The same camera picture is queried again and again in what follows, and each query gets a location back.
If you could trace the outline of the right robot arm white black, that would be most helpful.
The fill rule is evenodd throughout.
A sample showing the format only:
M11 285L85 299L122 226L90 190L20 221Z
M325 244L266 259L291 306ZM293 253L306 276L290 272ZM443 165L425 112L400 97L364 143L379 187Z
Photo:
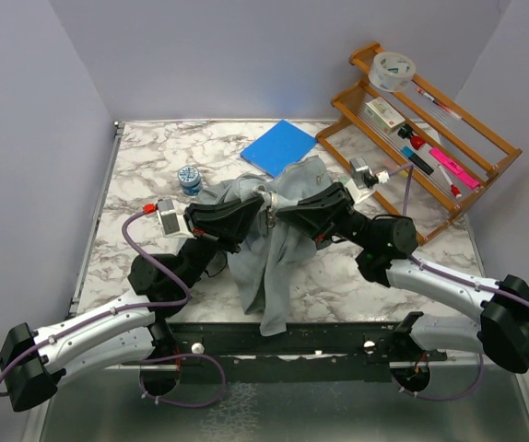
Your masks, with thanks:
M340 238L359 246L356 263L366 281L414 292L457 311L455 317L408 315L403 331L393 337L400 358L457 350L485 355L512 373L529 369L529 285L522 278L478 277L420 259L410 217L368 217L338 182L309 198L281 200L276 217L317 243Z

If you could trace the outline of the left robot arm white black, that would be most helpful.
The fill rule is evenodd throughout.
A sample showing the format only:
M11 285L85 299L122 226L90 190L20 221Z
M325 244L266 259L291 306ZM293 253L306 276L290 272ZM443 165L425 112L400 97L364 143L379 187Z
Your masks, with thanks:
M0 398L15 412L48 401L68 380L120 364L142 366L186 357L167 323L191 299L191 288L220 252L235 253L263 206L260 196L219 204L190 204L177 214L170 200L147 204L125 220L122 234L137 255L130 288L115 299L69 320L32 329L10 329L0 350ZM167 238L179 238L176 254L149 254L129 233L144 216L156 215Z

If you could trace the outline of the grey zip-up jacket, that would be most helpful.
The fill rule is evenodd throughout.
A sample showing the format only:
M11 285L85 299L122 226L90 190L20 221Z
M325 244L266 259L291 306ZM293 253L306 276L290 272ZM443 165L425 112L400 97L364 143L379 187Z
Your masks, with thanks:
M262 315L263 336L287 330L290 278L299 264L319 249L312 239L281 221L276 212L316 195L331 184L325 164L314 156L287 166L274 180L246 173L199 192L197 200L201 204L245 201L255 195L264 197L264 207L241 243L241 251L228 256L243 312Z

